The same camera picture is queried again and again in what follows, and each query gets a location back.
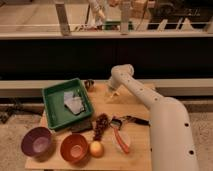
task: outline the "floor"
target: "floor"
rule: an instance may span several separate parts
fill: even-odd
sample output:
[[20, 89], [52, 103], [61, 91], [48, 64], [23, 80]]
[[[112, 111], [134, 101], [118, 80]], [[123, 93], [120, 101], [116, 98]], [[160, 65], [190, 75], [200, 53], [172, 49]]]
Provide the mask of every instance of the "floor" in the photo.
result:
[[[213, 100], [181, 100], [189, 111], [200, 171], [213, 171]], [[39, 115], [17, 113], [0, 124], [0, 170], [26, 171], [20, 150], [24, 134], [36, 127]]]

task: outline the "small round object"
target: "small round object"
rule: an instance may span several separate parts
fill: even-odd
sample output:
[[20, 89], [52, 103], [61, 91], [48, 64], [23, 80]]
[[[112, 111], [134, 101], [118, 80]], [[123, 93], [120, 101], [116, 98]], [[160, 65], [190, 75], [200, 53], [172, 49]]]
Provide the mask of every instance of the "small round object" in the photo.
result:
[[101, 157], [104, 154], [104, 146], [100, 141], [93, 141], [90, 144], [90, 154], [93, 157]]
[[61, 156], [64, 160], [74, 164], [86, 156], [89, 144], [84, 136], [72, 134], [66, 137], [61, 144]]
[[45, 127], [31, 129], [22, 139], [22, 152], [30, 157], [43, 154], [51, 146], [52, 134]]

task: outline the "orange bowl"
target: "orange bowl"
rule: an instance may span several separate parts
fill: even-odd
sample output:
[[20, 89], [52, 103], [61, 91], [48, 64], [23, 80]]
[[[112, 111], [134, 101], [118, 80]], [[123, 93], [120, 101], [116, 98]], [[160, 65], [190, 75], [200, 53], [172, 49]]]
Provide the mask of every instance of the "orange bowl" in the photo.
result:
[[81, 161], [87, 154], [89, 144], [84, 136], [72, 134], [61, 144], [61, 156], [64, 160], [74, 164]]

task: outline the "black wall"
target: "black wall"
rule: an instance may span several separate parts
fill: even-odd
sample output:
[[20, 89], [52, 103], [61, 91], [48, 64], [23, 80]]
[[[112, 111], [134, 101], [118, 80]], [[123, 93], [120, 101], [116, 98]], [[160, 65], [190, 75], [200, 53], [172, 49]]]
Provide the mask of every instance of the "black wall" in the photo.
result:
[[136, 78], [213, 77], [213, 38], [0, 40], [2, 80], [108, 79], [125, 63]]

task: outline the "wooden tabletop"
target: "wooden tabletop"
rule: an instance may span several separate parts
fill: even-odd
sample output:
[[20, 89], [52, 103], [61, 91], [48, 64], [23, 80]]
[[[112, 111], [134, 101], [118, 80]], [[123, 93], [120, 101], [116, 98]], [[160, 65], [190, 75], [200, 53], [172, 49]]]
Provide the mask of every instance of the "wooden tabletop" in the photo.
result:
[[[109, 98], [106, 92], [106, 84], [97, 83], [88, 96], [94, 107], [92, 119], [101, 113], [109, 117], [132, 115], [142, 119], [149, 119], [149, 112], [135, 96], [126, 88], [118, 89], [119, 95]], [[45, 113], [41, 118], [40, 126], [47, 127]], [[79, 165], [71, 165], [63, 160], [60, 155], [60, 145], [65, 137], [71, 134], [68, 129], [54, 132], [52, 149], [39, 158], [28, 157], [26, 169], [64, 169], [64, 170], [140, 170], [151, 171], [151, 154], [149, 144], [149, 127], [127, 123], [122, 125], [122, 130], [127, 132], [131, 138], [130, 154], [120, 152], [113, 144], [114, 136], [112, 128], [104, 132], [102, 143], [105, 148], [104, 156], [101, 158], [89, 157], [87, 161]], [[90, 143], [94, 132], [82, 133]]]

